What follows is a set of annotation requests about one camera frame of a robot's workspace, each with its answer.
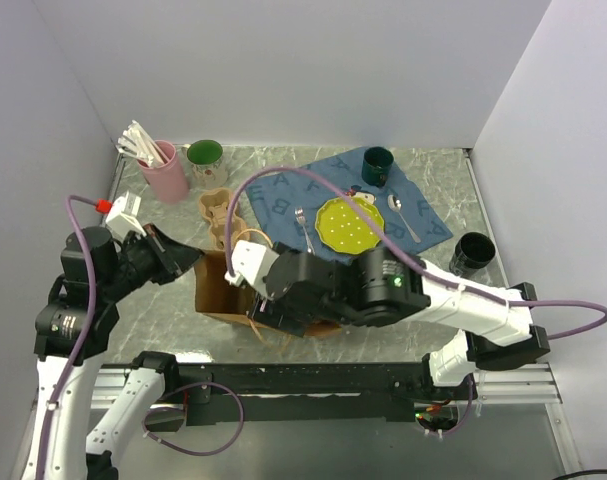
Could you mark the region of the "brown paper bag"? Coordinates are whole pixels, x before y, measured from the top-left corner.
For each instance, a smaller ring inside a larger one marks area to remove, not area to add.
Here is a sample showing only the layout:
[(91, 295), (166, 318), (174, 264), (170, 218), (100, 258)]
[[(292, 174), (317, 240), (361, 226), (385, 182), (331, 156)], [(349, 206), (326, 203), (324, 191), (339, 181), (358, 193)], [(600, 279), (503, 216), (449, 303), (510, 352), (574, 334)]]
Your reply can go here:
[(195, 275), (194, 309), (217, 321), (252, 331), (255, 338), (273, 351), (283, 353), (294, 336), (256, 322), (247, 316), (254, 305), (254, 291), (235, 287), (224, 278), (226, 259), (223, 251), (205, 250), (193, 267)]

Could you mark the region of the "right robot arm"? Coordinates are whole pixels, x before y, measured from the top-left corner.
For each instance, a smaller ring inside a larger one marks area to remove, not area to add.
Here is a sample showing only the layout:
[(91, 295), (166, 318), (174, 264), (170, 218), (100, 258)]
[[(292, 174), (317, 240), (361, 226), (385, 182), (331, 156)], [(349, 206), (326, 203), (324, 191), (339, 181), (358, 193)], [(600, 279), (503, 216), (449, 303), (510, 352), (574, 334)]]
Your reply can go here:
[(386, 247), (343, 264), (241, 241), (232, 264), (256, 293), (250, 318), (291, 335), (322, 322), (381, 328), (419, 321), (456, 329), (452, 340), (423, 358), (420, 385), (431, 398), (443, 398), (475, 369), (513, 370), (550, 351), (545, 329), (518, 304), (520, 290), (452, 274), (442, 285), (432, 278), (440, 271), (435, 265), (420, 261), (427, 272), (419, 275)]

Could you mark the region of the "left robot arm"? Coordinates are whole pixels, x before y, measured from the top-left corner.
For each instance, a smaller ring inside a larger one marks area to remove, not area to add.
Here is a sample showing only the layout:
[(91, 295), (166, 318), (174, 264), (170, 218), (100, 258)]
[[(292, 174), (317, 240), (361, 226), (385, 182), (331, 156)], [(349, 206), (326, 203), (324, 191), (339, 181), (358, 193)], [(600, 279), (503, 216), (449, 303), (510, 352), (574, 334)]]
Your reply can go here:
[(147, 282), (170, 283), (203, 251), (176, 242), (154, 225), (118, 241), (105, 227), (77, 228), (61, 253), (62, 274), (35, 320), (38, 402), (26, 479), (115, 479), (116, 462), (135, 420), (156, 399), (181, 389), (174, 356), (144, 353), (134, 364), (142, 385), (124, 393), (86, 441), (92, 391), (119, 319), (117, 304)]

